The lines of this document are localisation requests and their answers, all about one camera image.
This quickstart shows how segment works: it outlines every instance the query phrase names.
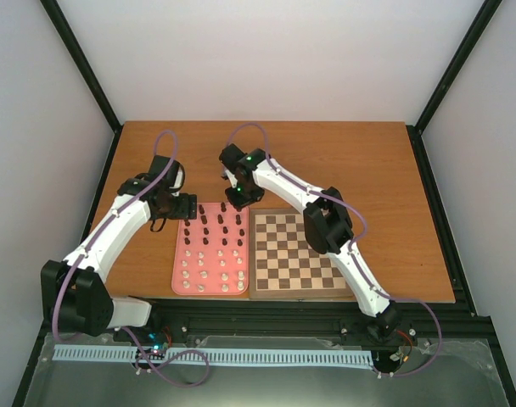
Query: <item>chessboard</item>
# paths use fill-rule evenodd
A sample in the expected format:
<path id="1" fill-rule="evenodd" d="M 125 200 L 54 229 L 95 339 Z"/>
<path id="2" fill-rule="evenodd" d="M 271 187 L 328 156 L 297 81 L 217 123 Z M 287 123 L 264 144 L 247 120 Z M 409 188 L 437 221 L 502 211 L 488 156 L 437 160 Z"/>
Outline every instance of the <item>chessboard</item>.
<path id="1" fill-rule="evenodd" d="M 309 247 L 295 209 L 250 211 L 250 298 L 345 298 L 354 294 L 325 254 Z"/>

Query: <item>wooden table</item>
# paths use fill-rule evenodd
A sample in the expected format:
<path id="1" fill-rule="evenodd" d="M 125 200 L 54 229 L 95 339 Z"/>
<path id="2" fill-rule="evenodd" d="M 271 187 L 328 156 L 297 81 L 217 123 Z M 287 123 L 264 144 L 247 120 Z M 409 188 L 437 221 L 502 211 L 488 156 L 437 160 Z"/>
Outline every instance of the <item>wooden table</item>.
<path id="1" fill-rule="evenodd" d="M 200 202 L 225 200 L 218 155 L 240 122 L 126 122 L 94 225 L 104 216 L 127 178 L 149 168 L 154 139 L 164 129 L 179 137 L 177 160 L 187 172 L 184 192 Z M 390 295 L 453 302 L 454 294 L 403 123 L 262 122 L 271 153 L 300 178 L 338 188 L 366 217 L 367 236 L 358 245 Z M 235 142 L 244 151 L 263 147 L 260 132 L 245 128 Z M 159 153 L 170 156 L 166 136 Z M 288 208 L 270 192 L 253 208 Z M 357 218 L 355 233 L 361 230 Z M 177 221 L 164 231 L 139 230 L 116 260 L 107 281 L 111 295 L 180 298 L 171 289 Z M 248 298 L 248 291 L 236 297 Z"/>

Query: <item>black frame bar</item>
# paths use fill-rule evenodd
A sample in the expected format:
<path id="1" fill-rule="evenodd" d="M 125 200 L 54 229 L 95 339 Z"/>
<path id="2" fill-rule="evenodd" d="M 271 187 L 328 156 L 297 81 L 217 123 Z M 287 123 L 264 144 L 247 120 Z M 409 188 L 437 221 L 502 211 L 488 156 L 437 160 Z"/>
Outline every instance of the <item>black frame bar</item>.
<path id="1" fill-rule="evenodd" d="M 412 145 L 456 299 L 454 304 L 431 304 L 430 306 L 440 320 L 445 337 L 480 338 L 488 341 L 508 401 L 512 406 L 516 406 L 516 391 L 491 319 L 490 317 L 476 315 L 468 282 L 463 273 L 456 244 L 452 237 L 451 228 L 440 200 L 440 194 L 435 184 L 434 174 L 429 165 L 428 155 L 422 140 L 424 129 L 430 122 L 501 1 L 485 0 L 483 2 L 480 11 L 477 13 L 462 43 L 420 115 L 417 124 L 407 126 L 407 134 Z M 99 199 L 104 189 L 105 180 L 109 174 L 109 169 L 121 137 L 122 125 L 116 118 L 109 100 L 99 85 L 58 3 L 56 0 L 41 0 L 41 3 L 114 132 L 109 155 L 105 162 L 83 232 L 84 238 L 90 232 L 93 217 L 96 214 Z M 420 337 L 437 337 L 435 324 L 425 309 L 418 304 L 400 304 L 400 306 L 404 315 L 411 321 L 412 326 L 417 330 Z M 362 317 L 357 304 L 354 303 L 240 302 L 233 300 L 185 301 L 169 299 L 155 300 L 154 307 L 156 312 L 162 315 L 162 318 L 166 318 L 169 321 L 173 339 L 176 342 L 193 344 L 195 338 L 213 334 L 278 335 L 322 337 L 344 345 L 354 344 L 364 345 L 366 348 L 373 347 L 362 337 L 357 335 L 347 336 L 340 333 L 343 326 L 349 326 Z M 48 324 L 42 324 L 31 353 L 30 361 L 14 399 L 13 405 L 15 406 L 23 405 L 25 402 L 25 396 L 36 368 L 43 339 L 49 332 L 49 329 L 50 326 Z"/>

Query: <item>pink tray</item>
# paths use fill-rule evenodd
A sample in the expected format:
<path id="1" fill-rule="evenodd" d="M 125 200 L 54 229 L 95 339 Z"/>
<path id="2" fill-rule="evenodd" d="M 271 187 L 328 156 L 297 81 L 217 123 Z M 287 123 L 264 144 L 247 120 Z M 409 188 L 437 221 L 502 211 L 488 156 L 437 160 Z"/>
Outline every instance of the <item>pink tray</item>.
<path id="1" fill-rule="evenodd" d="M 249 209 L 243 208 L 238 212 L 229 203 L 226 203 L 226 212 L 221 211 L 220 203 L 200 203 L 199 206 L 205 211 L 206 225 L 199 211 L 198 219 L 188 221 L 189 226 L 185 226 L 184 220 L 179 221 L 171 287 L 180 295 L 238 295 L 249 286 Z M 218 222 L 218 215 L 222 216 L 222 224 Z M 236 215 L 241 217 L 241 225 L 236 224 Z M 227 234 L 222 230 L 224 226 L 227 227 Z M 208 235 L 205 235 L 204 228 L 209 230 Z M 244 231 L 243 236 L 240 236 L 240 230 Z M 209 240 L 208 244 L 204 244 L 204 237 Z M 185 238 L 188 238 L 189 244 L 185 243 Z M 222 245 L 222 239 L 227 240 L 226 246 Z M 242 246 L 238 246 L 239 239 L 243 242 Z M 203 271 L 207 272 L 206 278 L 202 277 Z M 224 274 L 227 275 L 226 280 L 222 280 Z M 243 283 L 242 287 L 238 286 L 239 282 Z"/>

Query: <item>wall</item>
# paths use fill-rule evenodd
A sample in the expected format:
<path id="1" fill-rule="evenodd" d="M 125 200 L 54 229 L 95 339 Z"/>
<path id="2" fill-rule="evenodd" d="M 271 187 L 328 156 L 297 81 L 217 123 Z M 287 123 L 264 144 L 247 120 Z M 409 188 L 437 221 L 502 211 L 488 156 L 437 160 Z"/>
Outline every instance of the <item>wall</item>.
<path id="1" fill-rule="evenodd" d="M 516 0 L 503 2 L 424 133 L 478 311 L 516 386 Z"/>
<path id="2" fill-rule="evenodd" d="M 482 0 L 60 0 L 123 120 L 415 123 Z"/>
<path id="3" fill-rule="evenodd" d="M 77 245 L 110 138 L 41 4 L 0 0 L 0 406 L 41 325 L 39 272 Z"/>

